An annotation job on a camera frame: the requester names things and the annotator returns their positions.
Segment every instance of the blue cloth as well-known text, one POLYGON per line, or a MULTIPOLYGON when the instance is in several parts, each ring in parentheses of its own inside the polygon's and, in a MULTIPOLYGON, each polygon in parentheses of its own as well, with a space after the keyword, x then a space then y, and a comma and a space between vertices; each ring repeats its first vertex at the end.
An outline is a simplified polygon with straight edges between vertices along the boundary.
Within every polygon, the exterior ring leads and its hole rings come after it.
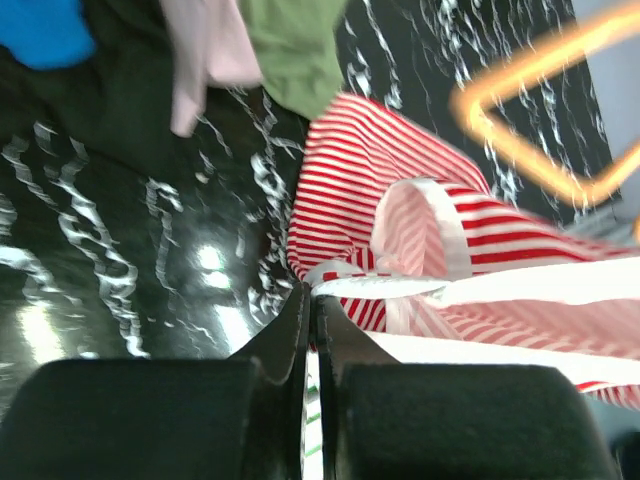
POLYGON ((96 48, 80 0, 0 1, 0 45, 34 70, 76 65, 96 48))

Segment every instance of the pink cloth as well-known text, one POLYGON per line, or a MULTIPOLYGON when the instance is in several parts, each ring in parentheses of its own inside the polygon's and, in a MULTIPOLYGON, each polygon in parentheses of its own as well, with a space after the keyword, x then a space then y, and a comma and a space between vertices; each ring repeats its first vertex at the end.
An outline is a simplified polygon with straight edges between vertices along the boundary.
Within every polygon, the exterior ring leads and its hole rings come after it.
POLYGON ((256 86, 258 60, 236 0, 161 0, 175 52, 171 130, 188 137, 206 89, 256 86))

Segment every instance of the marble surface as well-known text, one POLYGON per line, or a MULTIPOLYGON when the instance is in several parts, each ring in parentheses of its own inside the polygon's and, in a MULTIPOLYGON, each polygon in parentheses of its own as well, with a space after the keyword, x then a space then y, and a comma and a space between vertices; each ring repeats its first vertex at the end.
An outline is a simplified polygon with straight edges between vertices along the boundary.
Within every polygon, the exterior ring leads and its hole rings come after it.
MULTIPOLYGON (((466 139, 451 87, 571 15, 552 0, 354 0, 338 32, 348 88, 474 158, 496 195, 579 217, 466 139)), ((284 245, 308 123, 260 89, 212 90, 165 184, 34 125, 0 145, 0 416, 63 357, 224 358, 279 311, 284 245)), ((585 65, 500 106, 573 171, 610 161, 585 65)))

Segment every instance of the clothes hanger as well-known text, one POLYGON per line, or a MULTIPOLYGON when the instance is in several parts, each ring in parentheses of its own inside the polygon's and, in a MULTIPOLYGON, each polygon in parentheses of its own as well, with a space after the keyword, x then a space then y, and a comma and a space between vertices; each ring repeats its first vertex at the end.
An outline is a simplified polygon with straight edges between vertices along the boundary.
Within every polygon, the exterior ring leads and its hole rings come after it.
MULTIPOLYGON (((483 70, 463 89, 451 95, 451 109, 462 129, 476 142, 490 144, 516 170, 577 208, 599 205, 640 166, 640 142, 592 178, 574 174, 549 158, 524 137, 513 133, 495 115, 487 113, 498 102, 539 84, 582 61, 586 55, 640 33, 640 3, 610 9, 582 26, 563 27, 545 35, 510 59, 483 70)), ((640 217, 634 224, 640 242, 640 217)))

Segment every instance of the green cloth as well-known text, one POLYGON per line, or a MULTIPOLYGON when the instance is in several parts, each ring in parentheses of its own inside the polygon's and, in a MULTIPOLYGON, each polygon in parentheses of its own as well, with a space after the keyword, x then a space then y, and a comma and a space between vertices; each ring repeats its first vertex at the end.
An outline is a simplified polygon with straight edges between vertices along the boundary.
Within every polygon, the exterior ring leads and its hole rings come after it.
POLYGON ((310 120, 344 83, 335 29, 347 1, 239 1, 264 88, 278 104, 310 120))

